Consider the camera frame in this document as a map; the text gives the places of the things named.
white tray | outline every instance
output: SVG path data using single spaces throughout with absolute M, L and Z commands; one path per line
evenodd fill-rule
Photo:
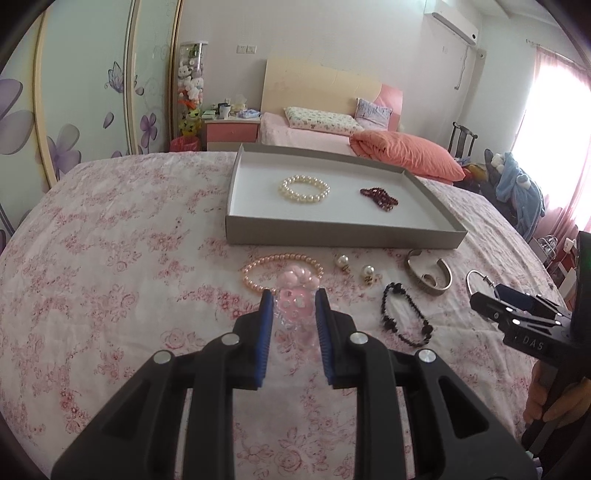
M 319 203 L 281 196 L 292 175 L 330 186 Z M 384 212 L 360 189 L 381 187 L 399 204 Z M 316 193 L 296 184 L 298 192 Z M 407 170 L 364 158 L 244 144 L 236 155 L 226 214 L 230 244 L 322 247 L 457 248 L 462 224 Z

chair backrest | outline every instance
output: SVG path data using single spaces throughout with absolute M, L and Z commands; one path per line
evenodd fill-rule
M 474 147 L 474 141 L 478 138 L 478 135 L 473 134 L 469 129 L 467 129 L 463 125 L 458 125 L 455 122 L 453 123 L 452 137 L 449 140 L 449 147 L 447 148 L 447 151 L 449 153 L 452 153 L 453 139 L 456 136 L 456 130 L 460 131 L 460 136 L 457 139 L 457 148 L 454 158 L 464 158 L 464 148 L 466 146 L 466 137 L 468 135 L 472 137 L 472 142 L 470 143 L 470 150 L 468 151 L 468 157 L 472 156 L 472 147 Z

white wall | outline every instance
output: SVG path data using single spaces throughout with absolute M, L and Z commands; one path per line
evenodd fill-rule
M 516 15 L 511 19 L 484 17 L 479 47 L 486 50 L 482 77 L 475 69 L 460 122 L 478 134 L 475 154 L 485 148 L 493 152 L 510 151 L 521 124 L 525 104 L 534 78 L 535 47 L 539 43 L 582 63 L 572 43 L 559 28 Z
M 449 3 L 480 27 L 471 4 Z M 241 93 L 259 108 L 266 59 L 304 58 L 400 88 L 405 130 L 447 146 L 475 54 L 454 90 L 466 44 L 424 7 L 425 0 L 186 0 L 179 41 L 209 41 L 205 104 Z M 238 44 L 257 45 L 256 54 L 237 54 Z

wooden headboard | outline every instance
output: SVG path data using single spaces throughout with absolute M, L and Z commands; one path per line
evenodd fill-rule
M 270 57 L 267 60 L 261 112 L 283 115 L 288 106 L 354 115 L 357 98 L 392 108 L 389 130 L 396 130 L 402 111 L 402 92 L 377 80 L 305 60 Z

pink floral bedspread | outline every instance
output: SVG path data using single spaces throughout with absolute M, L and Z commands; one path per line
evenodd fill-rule
M 259 298 L 239 269 L 285 248 L 230 247 L 226 194 L 234 154 L 154 154 L 76 167 L 28 215 L 0 257 L 0 406 L 44 472 L 105 401 L 155 351 L 181 355 L 231 330 Z M 409 352 L 379 324 L 382 289 L 402 281 L 435 327 L 431 347 L 517 435 L 523 428 L 532 359 L 501 343 L 496 327 L 469 307 L 472 268 L 560 301 L 539 260 L 483 198 L 425 180 L 469 233 L 436 252 L 455 281 L 441 297 L 405 273 L 405 251 L 294 248 L 321 261 L 334 309 L 358 328 Z M 351 274 L 333 264 L 350 257 Z M 376 267 L 365 287 L 359 272 Z M 270 282 L 279 265 L 261 270 Z M 420 338 L 404 302 L 401 329 Z M 317 345 L 274 326 L 262 390 L 235 393 L 238 478 L 352 477 L 355 395 L 331 390 Z

